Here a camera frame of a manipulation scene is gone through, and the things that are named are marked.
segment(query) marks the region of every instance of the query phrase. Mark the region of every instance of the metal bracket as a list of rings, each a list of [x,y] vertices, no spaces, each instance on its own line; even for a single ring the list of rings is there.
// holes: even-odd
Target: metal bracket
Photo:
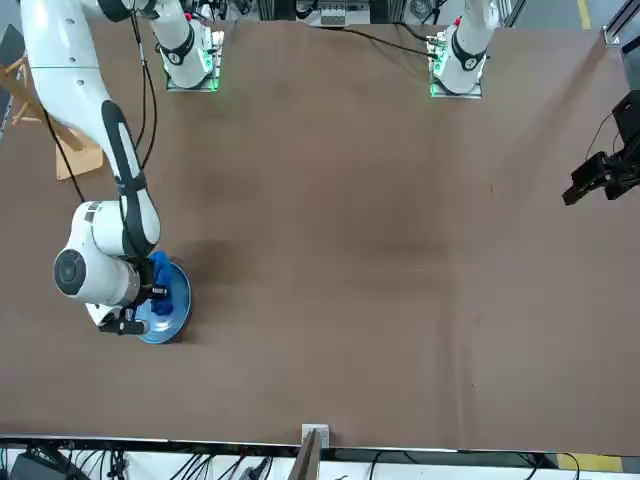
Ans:
[[[302,424],[302,442],[304,443],[304,439],[307,438],[307,435],[316,431],[320,438],[320,447],[321,448],[329,448],[329,425],[325,424],[317,424],[317,423],[303,423]]]
[[[615,37],[610,37],[607,33],[607,26],[602,27],[602,35],[604,37],[604,44],[608,47],[613,47],[615,45],[620,45],[620,38],[616,35]]]

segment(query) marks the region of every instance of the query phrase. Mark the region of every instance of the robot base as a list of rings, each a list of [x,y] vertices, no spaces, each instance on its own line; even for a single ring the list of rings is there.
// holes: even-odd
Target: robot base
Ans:
[[[211,32],[208,27],[202,27],[206,39],[206,49],[198,50],[200,61],[205,71],[208,71],[204,79],[195,87],[183,88],[171,80],[167,73],[166,88],[168,92],[217,92],[220,85],[220,68],[222,67],[222,46],[224,43],[224,32],[217,30]]]
[[[482,67],[478,72],[478,82],[467,93],[453,93],[448,90],[438,78],[438,73],[443,68],[444,62],[447,60],[447,32],[438,32],[436,34],[436,41],[434,43],[427,44],[427,51],[429,53],[435,53],[438,58],[429,60],[429,94],[431,98],[442,97],[457,97],[457,98],[482,98]]]
[[[147,324],[147,331],[138,338],[145,343],[159,345],[171,343],[179,335],[191,316],[193,295],[191,284],[184,270],[175,263],[171,263],[171,301],[173,311],[169,315],[159,316],[151,311],[151,300],[147,300],[138,307],[136,320]]]

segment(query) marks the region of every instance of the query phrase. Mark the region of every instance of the blue cloth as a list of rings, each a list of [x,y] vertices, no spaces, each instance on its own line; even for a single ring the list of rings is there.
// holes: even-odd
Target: blue cloth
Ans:
[[[171,301],[171,262],[169,262],[167,254],[161,250],[156,250],[149,258],[153,260],[154,284],[169,290],[169,294],[166,297],[151,300],[151,311],[156,315],[170,315],[171,312],[173,312],[173,302]]]

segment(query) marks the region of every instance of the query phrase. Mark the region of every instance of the wire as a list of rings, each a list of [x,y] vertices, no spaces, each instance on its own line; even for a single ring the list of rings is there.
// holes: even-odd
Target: wire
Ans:
[[[87,455],[87,458],[85,458],[82,463],[80,464],[80,466],[78,467],[78,470],[82,471],[82,469],[84,468],[84,466],[87,464],[87,462],[91,459],[91,457],[93,457],[96,453],[98,453],[99,450],[94,450],[93,452],[91,452],[89,455]]]
[[[538,468],[540,468],[540,465],[542,465],[542,459],[540,459],[540,461],[536,463],[535,467],[533,467],[533,470],[531,470],[531,473],[525,480],[531,480],[533,476],[536,474],[536,472],[538,471]]]
[[[211,462],[207,462],[207,466],[204,469],[204,480],[207,480],[207,478],[209,478],[209,464],[210,463]]]
[[[47,121],[47,127],[49,127],[49,132],[51,133],[51,136],[53,137],[53,139],[56,142],[56,145],[58,146],[58,150],[60,151],[60,155],[62,155],[64,164],[67,166],[67,170],[69,170],[69,176],[71,177],[73,186],[75,187],[76,193],[80,198],[80,203],[84,203],[85,202],[84,195],[82,194],[82,190],[80,190],[80,186],[78,185],[78,180],[76,179],[76,176],[73,174],[73,170],[71,170],[71,165],[69,164],[69,159],[67,158],[67,154],[64,153],[64,149],[62,148],[62,145],[60,145],[60,140],[58,140],[58,136],[56,135],[56,132],[53,131],[53,125],[51,125],[51,119],[49,118],[49,114],[44,109],[44,107],[42,108],[42,112],[44,113],[44,119]]]
[[[72,459],[73,459],[73,447],[71,447],[71,449],[69,450],[69,458],[67,458],[67,466],[64,469],[65,474],[69,473],[69,467],[71,466]]]
[[[135,12],[131,15],[131,28],[133,28],[133,35],[136,38],[136,43],[138,44],[138,48],[142,53],[142,41],[140,39],[140,31],[138,30],[138,22],[134,20],[136,18]],[[142,141],[142,137],[144,136],[144,130],[147,124],[147,76],[145,74],[144,66],[147,60],[142,56],[140,59],[142,62],[142,126],[140,127],[140,133],[138,134],[138,138],[136,139],[136,150]]]
[[[402,452],[402,454],[407,457],[409,459],[409,461],[411,461],[411,463],[415,463],[416,465],[419,465],[420,462],[417,461],[415,458],[413,458],[411,455],[409,455],[407,452]]]
[[[429,20],[431,15],[433,15],[433,24],[437,24],[438,20],[440,19],[440,9],[445,3],[447,3],[447,1],[448,0],[436,0],[435,7],[433,7],[429,13],[427,13],[427,15],[422,19],[422,22],[420,22],[420,25],[424,25],[427,20]]]
[[[107,451],[105,450],[102,453],[102,457],[100,457],[100,476],[98,477],[100,480],[102,480],[102,467],[104,467],[104,457],[107,456]]]
[[[149,89],[151,90],[151,100],[153,102],[153,126],[151,127],[151,141],[149,142],[149,148],[147,149],[147,153],[144,156],[144,161],[142,162],[142,170],[147,166],[147,162],[149,161],[149,156],[151,155],[151,151],[153,150],[153,144],[156,141],[156,132],[158,130],[158,103],[156,100],[156,90],[153,88],[153,80],[151,80],[151,72],[149,72],[149,66],[144,65],[145,72],[147,73],[147,79],[149,80]]]
[[[596,143],[596,139],[598,138],[598,135],[600,135],[600,130],[602,130],[602,126],[604,125],[604,122],[606,122],[609,118],[611,118],[611,115],[613,115],[613,112],[611,112],[609,115],[604,117],[604,120],[602,120],[602,122],[600,122],[600,126],[598,127],[598,131],[596,132],[595,136],[593,137],[593,140],[591,140],[591,144],[589,145],[589,148],[587,149],[587,154],[584,156],[584,161],[585,162],[589,159],[589,153],[591,153],[591,148],[593,147],[593,144]]]
[[[562,453],[561,455],[566,455],[567,457],[573,458],[573,461],[576,462],[576,480],[580,480],[580,464],[578,463],[578,459],[571,453]]]
[[[275,459],[273,457],[271,457],[271,461],[269,462],[269,466],[267,467],[267,473],[264,474],[264,480],[267,480],[269,478],[269,474],[271,473],[271,467],[273,466],[273,461],[274,460]]]
[[[373,471],[376,468],[376,463],[378,463],[378,459],[380,458],[380,455],[382,455],[383,452],[378,452],[376,453],[376,456],[373,457],[373,462],[371,462],[371,470],[369,471],[369,480],[373,479]]]
[[[93,470],[95,470],[96,466],[98,466],[98,462],[100,462],[100,459],[104,459],[104,456],[107,454],[106,450],[102,451],[102,455],[100,455],[96,461],[93,464],[93,467],[91,467],[91,470],[89,470],[89,473],[87,474],[88,477],[91,476],[91,474],[93,473]]]
[[[518,455],[522,460],[524,460],[525,462],[527,462],[527,465],[529,465],[530,467],[535,467],[536,463],[534,461],[532,461],[529,457],[527,457],[526,455],[523,455],[522,453],[517,453],[516,455]]]
[[[191,480],[192,478],[197,479],[200,474],[204,471],[204,468],[209,465],[209,462],[211,462],[211,460],[213,460],[213,455],[209,455],[207,458],[205,458],[202,462],[200,462],[200,464],[193,470],[193,472],[191,472],[189,474],[188,477],[183,477],[185,478],[185,480]]]
[[[220,475],[216,480],[222,480],[229,472],[231,472],[231,475],[229,475],[229,479],[233,478],[233,474],[236,473],[236,470],[240,466],[240,463],[242,463],[242,460],[244,460],[244,457],[240,457],[236,463],[227,468],[224,473]]]
[[[413,28],[411,28],[405,22],[394,22],[393,24],[404,28],[406,31],[408,31],[411,34],[411,36],[413,38],[416,38],[416,39],[418,39],[418,40],[420,40],[422,42],[425,42],[425,43],[429,42],[429,39],[427,37],[425,37],[423,35],[420,35],[418,32],[416,32]]]
[[[197,467],[196,467],[196,463],[198,463],[198,462],[200,461],[200,459],[201,459],[201,458],[202,458],[202,454],[201,454],[201,453],[198,453],[198,454],[196,455],[196,459],[195,459],[195,461],[193,462],[193,464],[189,465],[189,468],[187,468],[187,470],[186,470],[186,471],[184,472],[184,474],[182,475],[181,480],[185,480],[185,479],[187,479],[187,478],[191,478],[191,474],[193,474],[193,472],[191,471],[191,469],[192,469],[192,468],[194,468],[194,467],[195,467],[195,468],[197,468]]]
[[[615,155],[616,153],[616,140],[618,139],[618,137],[620,136],[620,132],[616,133],[616,136],[613,137],[613,143],[611,144],[611,153],[613,153]]]
[[[414,48],[404,47],[402,45],[398,45],[397,43],[389,42],[382,38],[374,37],[373,35],[369,35],[368,33],[360,32],[358,30],[352,30],[350,28],[335,28],[335,27],[316,27],[316,28],[320,28],[322,30],[334,30],[336,32],[353,33],[354,35],[360,35],[361,37],[368,38],[369,40],[373,40],[374,42],[383,43],[385,45],[389,45],[390,47],[398,48],[406,52],[415,53],[417,55],[422,55],[428,58],[438,58],[438,56],[434,53],[429,53],[429,52],[424,52],[422,50],[416,50]]]
[[[172,476],[169,480],[175,480],[176,478],[178,478],[178,475],[180,475],[180,474],[182,473],[182,471],[183,471],[185,468],[187,468],[187,465],[191,464],[191,462],[193,462],[194,460],[195,460],[195,461],[197,461],[197,460],[196,460],[196,458],[197,458],[197,457],[198,457],[198,455],[197,455],[197,454],[195,454],[195,453],[194,453],[193,455],[191,455],[191,458],[190,458],[189,460],[187,460],[187,461],[182,465],[182,467],[180,467],[180,469],[179,469],[176,473],[174,473],[174,474],[173,474],[173,476]]]
[[[132,10],[135,10],[135,1],[132,7]],[[146,127],[146,109],[147,109],[147,101],[146,101],[146,84],[149,82],[149,90],[151,90],[151,100],[153,102],[153,125],[151,129],[151,140],[149,141],[149,147],[147,148],[147,153],[144,156],[144,160],[142,161],[142,166],[140,167],[142,170],[147,165],[149,161],[149,157],[151,155],[151,151],[153,150],[153,146],[156,141],[156,133],[158,130],[158,102],[156,98],[156,90],[153,86],[153,79],[151,78],[151,71],[149,70],[149,63],[144,56],[144,50],[142,48],[142,38],[140,36],[140,26],[138,25],[138,17],[135,15],[135,12],[131,15],[131,27],[133,28],[133,34],[136,38],[136,42],[138,43],[138,48],[140,49],[140,61],[142,62],[142,127],[140,129],[140,134],[138,135],[138,139],[136,140],[136,149],[142,140],[142,135],[144,134]]]

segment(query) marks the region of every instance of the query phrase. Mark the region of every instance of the yellow floor marking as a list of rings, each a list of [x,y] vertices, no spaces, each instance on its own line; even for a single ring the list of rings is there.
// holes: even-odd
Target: yellow floor marking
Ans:
[[[622,472],[622,459],[620,457],[604,457],[602,455],[587,455],[574,453],[574,457],[580,463],[580,470],[592,470],[598,472]],[[558,467],[564,470],[575,470],[576,462],[568,455],[559,453]]]
[[[587,8],[587,0],[578,1],[578,12],[580,12],[580,24],[583,30],[591,29],[591,19],[589,18],[589,9]]]

